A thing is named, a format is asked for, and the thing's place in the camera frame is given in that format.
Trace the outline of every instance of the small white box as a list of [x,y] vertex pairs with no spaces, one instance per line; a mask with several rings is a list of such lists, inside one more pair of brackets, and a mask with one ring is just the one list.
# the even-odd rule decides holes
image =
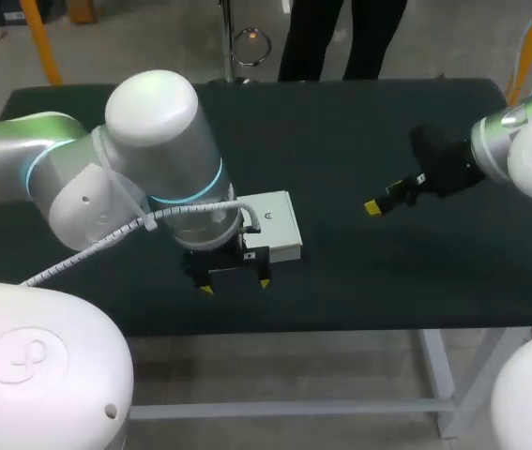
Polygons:
[[[288,192],[279,190],[238,199],[250,203],[255,208],[262,226],[262,232],[259,234],[245,234],[247,248],[269,246],[271,263],[301,258],[303,241]],[[245,219],[244,226],[252,225],[249,214],[244,210],[242,214]]]

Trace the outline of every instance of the person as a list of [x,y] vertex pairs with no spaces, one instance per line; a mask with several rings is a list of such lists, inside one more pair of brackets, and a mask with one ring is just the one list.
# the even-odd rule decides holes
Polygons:
[[[295,0],[280,82],[318,81],[343,0]],[[375,80],[407,0],[352,0],[353,44],[344,80]]]

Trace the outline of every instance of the floor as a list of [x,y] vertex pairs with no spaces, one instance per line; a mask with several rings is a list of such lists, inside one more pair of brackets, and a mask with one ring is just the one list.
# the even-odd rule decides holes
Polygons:
[[[285,0],[233,0],[238,28],[272,38],[270,57],[239,75],[275,81],[288,27]],[[386,78],[488,77],[505,88],[532,0],[409,0],[388,50]],[[119,83],[168,68],[193,82],[223,77],[217,0],[113,0],[97,25],[48,26],[66,83]],[[323,78],[341,77],[350,50],[345,6]],[[0,111],[13,89],[45,84],[28,30],[0,40]],[[532,75],[527,83],[532,86]],[[456,377],[481,330],[445,333]],[[136,404],[430,395],[413,332],[178,337],[130,342]],[[440,441],[430,415],[209,419],[132,423],[129,450],[396,449],[495,450],[483,412],[457,441]]]

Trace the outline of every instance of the cable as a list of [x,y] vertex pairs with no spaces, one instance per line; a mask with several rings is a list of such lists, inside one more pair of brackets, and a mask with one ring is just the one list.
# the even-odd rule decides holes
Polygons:
[[[153,220],[159,220],[161,218],[167,218],[169,216],[178,216],[182,214],[196,214],[196,213],[211,213],[214,211],[222,211],[227,209],[244,209],[249,213],[251,217],[251,226],[257,232],[261,231],[261,223],[259,217],[255,212],[255,209],[246,202],[232,201],[232,202],[219,202],[219,203],[209,203],[209,204],[193,204],[188,206],[176,206],[173,208],[162,209],[156,211],[155,213],[150,213],[147,215],[148,218]],[[49,267],[47,270],[40,272],[37,275],[29,278],[28,280],[20,283],[20,286],[34,287],[39,285],[42,281],[49,279],[50,277],[63,272],[64,270],[69,269],[71,266],[76,265],[80,261],[85,260],[86,258],[94,255],[95,253],[110,247],[115,244],[120,239],[123,239],[128,234],[132,233],[134,230],[143,225],[142,218],[136,218],[128,225],[124,225],[118,230],[112,232],[108,236],[104,237],[97,243],[93,244],[91,247],[76,253],[75,255],[67,258],[66,260]]]

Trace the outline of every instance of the robotic arm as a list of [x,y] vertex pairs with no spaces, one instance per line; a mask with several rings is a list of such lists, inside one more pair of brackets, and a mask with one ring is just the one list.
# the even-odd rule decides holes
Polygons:
[[32,201],[74,250],[97,248],[137,218],[155,228],[154,211],[187,250],[183,268],[195,287],[212,293],[210,272],[242,267],[266,285],[268,247],[248,251],[243,239],[260,231],[259,219],[243,226],[239,207],[251,208],[235,200],[197,95],[173,72],[124,81],[105,125],[90,134],[56,112],[0,123],[0,203]]
[[[110,97],[105,120],[90,135],[55,112],[0,123],[0,203],[34,202],[61,242],[85,250],[138,217],[154,226],[149,208],[235,200],[196,94],[179,75],[128,79]],[[532,96],[482,119],[467,142],[446,142],[429,127],[411,141],[422,173],[367,203],[371,214],[484,178],[511,181],[532,197]],[[242,239],[258,223],[243,227],[238,204],[165,221],[188,250],[195,285],[209,287],[210,270],[243,266],[269,278],[267,247],[248,252]],[[532,342],[495,388],[505,450],[532,448],[530,377]],[[122,450],[132,388],[126,340],[104,313],[65,293],[0,283],[0,449]]]
[[470,139],[448,142],[433,127],[410,133],[421,173],[387,187],[385,195],[366,203],[371,216],[395,206],[415,204],[422,193],[445,198],[490,178],[511,182],[532,197],[532,95],[521,104],[489,115],[473,127]]

